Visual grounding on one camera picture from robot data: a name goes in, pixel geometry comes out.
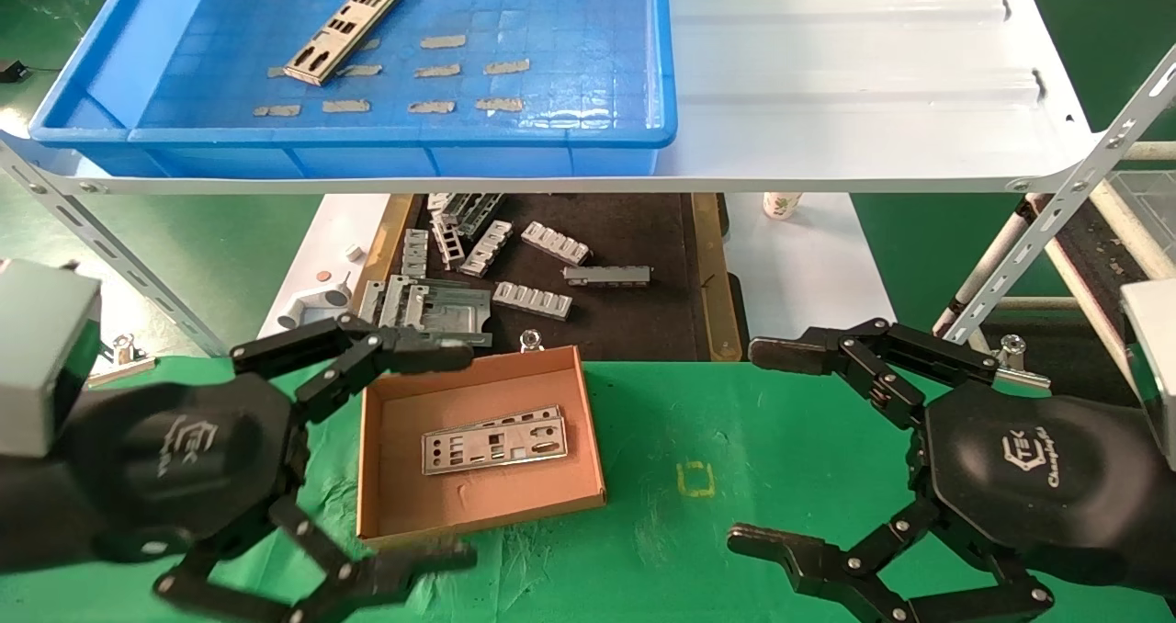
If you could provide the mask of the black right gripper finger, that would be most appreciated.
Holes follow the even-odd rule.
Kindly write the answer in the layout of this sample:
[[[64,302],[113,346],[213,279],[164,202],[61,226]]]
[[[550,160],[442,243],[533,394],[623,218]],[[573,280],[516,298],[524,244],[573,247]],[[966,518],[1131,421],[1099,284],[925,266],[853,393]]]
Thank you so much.
[[[755,337],[751,363],[763,370],[837,376],[898,429],[920,429],[927,398],[903,377],[911,371],[944,386],[994,383],[996,359],[913,329],[869,319],[849,329],[808,327],[799,339]]]
[[[771,561],[794,592],[844,607],[860,622],[1033,622],[1056,603],[1011,552],[981,552],[993,587],[904,598],[881,572],[920,540],[944,527],[944,508],[923,497],[903,507],[849,550],[822,540],[739,523],[727,535],[731,552]]]

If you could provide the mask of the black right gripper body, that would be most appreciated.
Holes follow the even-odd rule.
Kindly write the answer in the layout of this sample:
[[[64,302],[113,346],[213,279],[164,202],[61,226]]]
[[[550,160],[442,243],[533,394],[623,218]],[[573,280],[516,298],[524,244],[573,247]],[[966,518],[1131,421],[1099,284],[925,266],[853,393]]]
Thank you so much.
[[[970,381],[933,401],[923,427],[930,489],[963,548],[1172,597],[1172,469],[1141,409]]]

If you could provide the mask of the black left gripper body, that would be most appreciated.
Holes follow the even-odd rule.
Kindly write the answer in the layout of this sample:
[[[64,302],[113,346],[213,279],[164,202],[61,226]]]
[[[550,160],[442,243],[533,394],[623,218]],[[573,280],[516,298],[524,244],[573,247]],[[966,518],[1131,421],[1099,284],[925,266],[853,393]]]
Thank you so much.
[[[305,422],[267,379],[89,391],[45,457],[4,458],[1,569],[135,564],[209,543],[227,560],[298,493]]]

